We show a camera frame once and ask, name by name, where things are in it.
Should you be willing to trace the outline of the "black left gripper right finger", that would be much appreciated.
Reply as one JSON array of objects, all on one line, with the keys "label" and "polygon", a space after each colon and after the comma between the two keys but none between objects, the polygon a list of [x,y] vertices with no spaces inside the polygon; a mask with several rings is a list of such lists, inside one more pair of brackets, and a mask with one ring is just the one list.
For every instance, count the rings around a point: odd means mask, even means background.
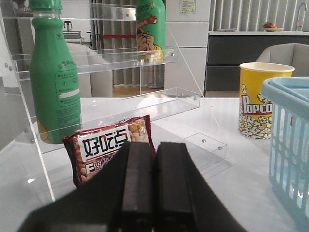
[{"label": "black left gripper right finger", "polygon": [[243,232],[204,180],[184,143],[162,142],[154,162],[156,232]]}]

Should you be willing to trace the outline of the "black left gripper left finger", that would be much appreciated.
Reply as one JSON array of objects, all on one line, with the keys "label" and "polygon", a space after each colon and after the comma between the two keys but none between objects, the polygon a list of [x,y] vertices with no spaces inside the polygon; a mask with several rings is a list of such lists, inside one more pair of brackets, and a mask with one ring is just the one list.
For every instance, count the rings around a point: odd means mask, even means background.
[{"label": "black left gripper left finger", "polygon": [[20,232],[151,232],[153,154],[148,143],[125,142],[89,181],[31,212]]}]

